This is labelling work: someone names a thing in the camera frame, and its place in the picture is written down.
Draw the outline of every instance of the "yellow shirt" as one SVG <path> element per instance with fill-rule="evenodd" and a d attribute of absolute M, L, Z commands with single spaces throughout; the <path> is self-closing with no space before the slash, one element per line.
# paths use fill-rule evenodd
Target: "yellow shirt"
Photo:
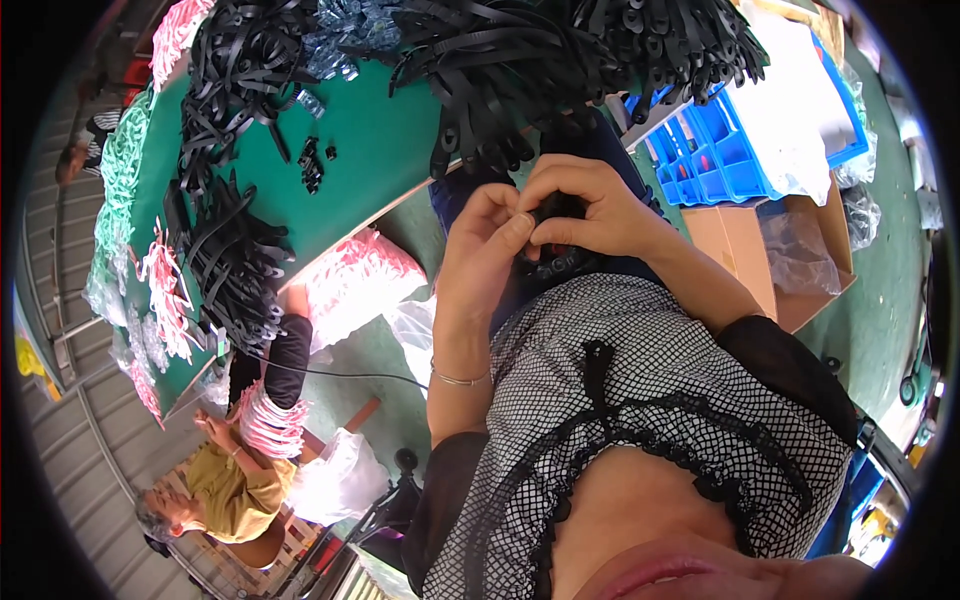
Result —
<path fill-rule="evenodd" d="M 290 491 L 297 466 L 250 448 L 235 425 L 230 435 L 264 470 L 248 477 L 220 446 L 207 442 L 187 472 L 186 487 L 204 503 L 206 532 L 223 543 L 241 543 L 267 531 Z"/>

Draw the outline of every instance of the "cardboard box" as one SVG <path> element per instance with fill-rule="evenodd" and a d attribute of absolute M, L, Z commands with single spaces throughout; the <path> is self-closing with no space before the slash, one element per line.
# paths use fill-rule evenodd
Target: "cardboard box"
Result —
<path fill-rule="evenodd" d="M 784 331 L 795 333 L 838 297 L 826 293 L 786 294 L 774 286 L 756 216 L 756 207 L 763 202 L 769 201 L 685 208 L 681 214 L 693 245 L 730 271 L 750 290 L 766 315 Z M 785 204 L 788 212 L 816 215 L 827 252 L 840 275 L 841 294 L 847 291 L 856 281 L 856 275 L 853 274 L 847 218 L 836 181 L 830 187 L 824 206 L 817 206 L 808 196 L 786 196 L 779 202 Z"/>

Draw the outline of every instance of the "bundle of black cable ties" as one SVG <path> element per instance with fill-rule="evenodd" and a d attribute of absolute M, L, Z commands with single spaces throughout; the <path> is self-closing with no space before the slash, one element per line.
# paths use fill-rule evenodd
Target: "bundle of black cable ties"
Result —
<path fill-rule="evenodd" d="M 763 79 L 769 60 L 728 0 L 406 0 L 393 19 L 408 49 L 388 95 L 426 79 L 442 104 L 436 180 L 457 152 L 468 172 L 516 171 L 534 156 L 517 123 L 576 135 L 594 126 L 587 103 L 636 81 L 632 117 L 643 123 L 656 92 L 670 88 L 667 105 L 705 104 L 743 85 L 744 71 Z"/>
<path fill-rule="evenodd" d="M 631 115 L 638 124 L 658 91 L 669 88 L 664 105 L 703 106 L 730 82 L 762 80 L 770 61 L 729 0 L 583 0 L 572 17 L 642 82 Z"/>
<path fill-rule="evenodd" d="M 248 211 L 255 186 L 214 177 L 254 122 L 270 129 L 284 162 L 290 152 L 276 127 L 302 84 L 317 81 L 300 65 L 301 38 L 316 28 L 316 0 L 221 0 L 197 32 L 183 99 L 179 179 L 164 200 L 171 239 L 200 286 L 205 322 L 231 342 L 262 355 L 284 332 L 276 303 L 279 263 L 294 259 L 287 229 Z M 196 217 L 191 226 L 183 194 Z"/>
<path fill-rule="evenodd" d="M 534 156 L 518 116 L 542 132 L 575 135 L 595 126 L 587 103 L 603 104 L 619 88 L 616 62 L 598 39 L 531 4 L 407 0 L 403 9 L 393 19 L 401 42 L 413 47 L 396 66 L 389 95 L 426 79 L 440 100 L 434 179 L 456 152 L 470 173 L 479 163 L 516 171 Z"/>

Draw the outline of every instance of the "green table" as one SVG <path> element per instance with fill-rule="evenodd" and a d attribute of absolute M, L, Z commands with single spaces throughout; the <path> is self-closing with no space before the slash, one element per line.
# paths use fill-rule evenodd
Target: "green table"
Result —
<path fill-rule="evenodd" d="M 219 171 L 227 179 L 230 169 L 235 169 L 241 190 L 255 184 L 251 213 L 290 230 L 288 243 L 298 258 L 281 266 L 284 283 L 428 182 L 427 161 L 437 134 L 439 103 L 423 83 L 404 87 L 388 99 L 391 69 L 379 63 L 361 63 L 360 73 L 352 82 L 338 77 L 308 86 L 327 106 L 319 121 L 300 106 L 281 113 L 277 124 L 290 151 L 290 164 L 280 158 L 269 130 L 254 123 L 238 140 L 236 158 Z M 166 225 L 163 196 L 167 182 L 177 172 L 180 101 L 187 84 L 187 77 L 181 76 L 156 97 L 132 209 L 136 230 L 131 246 L 141 257 L 155 239 L 156 217 Z M 308 135 L 320 138 L 320 155 L 330 143 L 337 149 L 335 160 L 322 156 L 324 180 L 313 196 L 302 184 L 301 168 L 296 163 Z M 192 277 L 187 280 L 196 303 L 200 297 L 196 283 Z M 146 285 L 131 274 L 128 288 L 128 300 L 145 314 L 149 299 Z M 195 352 L 193 366 L 179 358 L 171 359 L 170 369 L 157 382 L 164 414 L 211 358 L 209 353 Z"/>

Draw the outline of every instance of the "gray hair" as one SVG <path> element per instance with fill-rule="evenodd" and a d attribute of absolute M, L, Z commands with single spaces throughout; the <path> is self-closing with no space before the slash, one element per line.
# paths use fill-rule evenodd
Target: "gray hair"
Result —
<path fill-rule="evenodd" d="M 150 490 L 141 490 L 133 500 L 133 511 L 140 529 L 154 540 L 162 543 L 173 543 L 176 538 L 170 533 L 172 523 L 166 516 L 155 513 L 147 506 L 146 494 Z"/>

